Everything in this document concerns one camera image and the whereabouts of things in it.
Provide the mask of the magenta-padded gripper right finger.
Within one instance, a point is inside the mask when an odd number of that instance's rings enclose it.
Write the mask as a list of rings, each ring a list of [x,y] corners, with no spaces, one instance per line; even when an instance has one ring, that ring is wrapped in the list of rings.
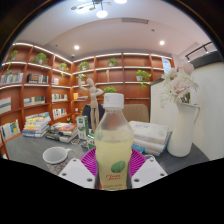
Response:
[[[154,156],[145,157],[135,149],[132,150],[128,174],[132,189],[141,188],[167,175]]]

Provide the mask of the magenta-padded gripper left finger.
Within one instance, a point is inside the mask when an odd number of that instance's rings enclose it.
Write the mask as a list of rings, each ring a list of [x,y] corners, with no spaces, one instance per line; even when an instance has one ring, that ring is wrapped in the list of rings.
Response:
[[[72,158],[59,177],[84,188],[94,189],[98,167],[95,158],[95,148],[86,152],[80,159]]]

